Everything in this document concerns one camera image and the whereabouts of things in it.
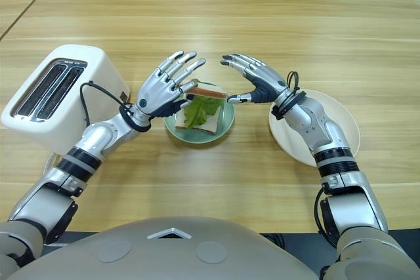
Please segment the lettuce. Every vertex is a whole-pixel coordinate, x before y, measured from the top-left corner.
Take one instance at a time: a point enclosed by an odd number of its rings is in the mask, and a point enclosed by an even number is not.
[[[223,102],[224,100],[218,98],[196,95],[191,104],[184,108],[185,128],[192,129],[196,125],[204,124],[207,121],[207,115],[216,114]]]

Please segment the white toaster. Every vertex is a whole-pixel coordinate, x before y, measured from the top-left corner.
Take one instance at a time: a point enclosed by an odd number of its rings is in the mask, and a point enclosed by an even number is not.
[[[1,122],[47,149],[65,155],[86,128],[79,89],[88,81],[122,102],[129,88],[106,53],[97,47],[63,45],[54,49],[11,98]],[[118,103],[89,86],[83,87],[91,123],[119,112]]]

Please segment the silver robot hand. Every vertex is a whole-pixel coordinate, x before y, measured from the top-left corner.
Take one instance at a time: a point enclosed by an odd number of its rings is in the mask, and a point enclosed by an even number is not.
[[[230,96],[229,103],[275,102],[279,106],[292,93],[283,77],[264,62],[242,54],[224,55],[223,58],[222,65],[238,70],[255,85],[252,92]]]
[[[180,50],[165,59],[154,70],[140,88],[135,108],[132,109],[138,112],[139,120],[144,122],[148,121],[150,117],[168,117],[191,103],[189,99],[176,102],[174,100],[197,85],[194,80],[184,85],[180,84],[194,70],[204,65],[204,58],[196,60],[187,68],[179,71],[185,63],[196,56],[196,52],[184,55],[184,52]]]

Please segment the black cable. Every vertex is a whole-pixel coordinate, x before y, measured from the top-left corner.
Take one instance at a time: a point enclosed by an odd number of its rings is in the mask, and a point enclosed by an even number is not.
[[[316,226],[318,228],[318,233],[321,234],[332,247],[337,248],[337,244],[335,244],[328,237],[327,233],[325,232],[324,228],[322,227],[321,221],[320,221],[320,217],[318,216],[318,203],[320,202],[320,198],[321,198],[322,193],[323,193],[323,190],[321,188],[319,190],[319,192],[316,194],[316,198],[315,198],[315,204],[314,204],[314,219],[315,219],[315,223],[316,223]]]
[[[294,95],[296,94],[296,91],[300,89],[299,88],[299,74],[297,73],[297,71],[291,71],[287,74],[286,83],[289,88],[291,86],[292,80],[294,81],[294,87],[293,87],[293,95]]]
[[[266,239],[268,239],[271,243],[279,246],[279,248],[285,250],[285,242],[283,235],[280,233],[262,233],[262,236],[264,236]]]
[[[101,87],[100,85],[97,85],[96,83],[93,83],[93,81],[85,82],[80,86],[80,102],[83,107],[83,111],[85,112],[85,120],[86,120],[86,127],[88,127],[91,124],[91,120],[89,119],[89,112],[87,111],[87,105],[85,101],[85,97],[83,95],[83,87],[87,85],[89,87],[95,88],[96,90],[99,90],[100,92],[108,95],[111,99],[116,101],[122,108],[125,108],[125,111],[130,112],[130,110],[126,107],[127,104],[130,103],[123,103],[120,101],[116,96],[114,96],[111,92],[106,90],[105,88]]]

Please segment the green plate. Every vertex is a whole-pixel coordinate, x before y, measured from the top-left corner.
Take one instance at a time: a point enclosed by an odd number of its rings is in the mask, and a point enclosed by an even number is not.
[[[226,134],[234,122],[235,109],[232,104],[227,102],[221,105],[217,131],[215,134],[197,129],[176,129],[175,123],[177,122],[177,115],[178,114],[175,114],[163,119],[166,128],[171,132],[171,134],[190,144],[206,144],[208,142],[215,141]]]

